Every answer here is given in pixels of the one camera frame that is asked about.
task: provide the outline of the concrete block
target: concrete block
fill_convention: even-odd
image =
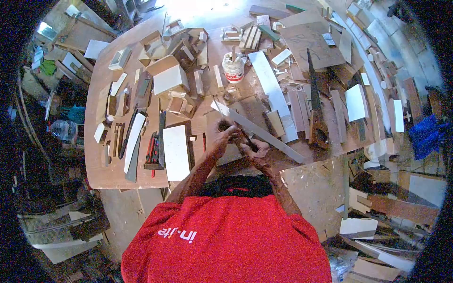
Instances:
[[[384,8],[380,2],[375,2],[371,5],[370,12],[376,19],[382,22],[382,27],[386,31],[387,35],[392,35],[395,31],[397,31],[400,27],[398,24],[392,19],[387,17],[388,9]]]
[[[418,54],[417,57],[428,83],[432,86],[441,86],[442,78],[434,54],[429,49],[426,49]]]
[[[375,19],[367,28],[367,30],[372,36],[377,39],[377,45],[382,50],[382,53],[385,55],[385,57],[391,61],[394,61],[395,65],[398,68],[403,67],[404,61],[401,53],[390,40],[380,21],[378,19]]]

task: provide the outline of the man's right hand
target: man's right hand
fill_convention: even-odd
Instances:
[[[251,141],[258,147],[257,152],[253,152],[250,146],[246,144],[241,144],[241,149],[247,155],[255,168],[266,174],[270,168],[270,161],[268,157],[270,149],[269,144],[257,139],[251,139]]]

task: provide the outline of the bucket label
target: bucket label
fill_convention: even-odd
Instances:
[[[240,74],[234,74],[234,75],[225,73],[226,78],[232,82],[240,81],[242,79],[243,75],[244,75],[244,72],[242,72]]]

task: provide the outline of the man's arm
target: man's arm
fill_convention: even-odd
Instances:
[[[182,203],[185,197],[197,196],[217,160],[225,154],[230,137],[235,133],[240,133],[236,126],[220,132],[218,130],[220,121],[211,126],[213,141],[210,142],[210,147],[197,165],[192,168],[189,175],[173,189],[166,202]]]
[[[244,153],[247,154],[255,168],[269,177],[270,184],[272,185],[272,192],[283,210],[288,215],[302,215],[302,212],[295,203],[287,187],[283,184],[280,172],[271,165],[269,157],[267,156],[269,145],[257,139],[252,139],[251,141],[258,147],[258,152],[253,152],[250,147],[245,144],[241,144],[241,148]]]

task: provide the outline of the hand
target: hand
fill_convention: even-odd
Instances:
[[[247,155],[249,160],[255,166],[256,169],[260,170],[261,172],[267,172],[270,168],[269,157],[267,153],[269,152],[269,144],[259,141],[257,139],[251,139],[252,143],[254,143],[258,147],[257,152],[253,152],[250,146],[246,144],[241,144],[241,149],[243,153]]]
[[[241,131],[236,126],[230,126],[224,131],[219,130],[219,124],[224,126],[227,122],[224,119],[217,120],[215,123],[210,125],[210,137],[212,140],[209,141],[209,148],[206,150],[207,156],[218,160],[225,154],[227,144],[232,135],[239,135]]]

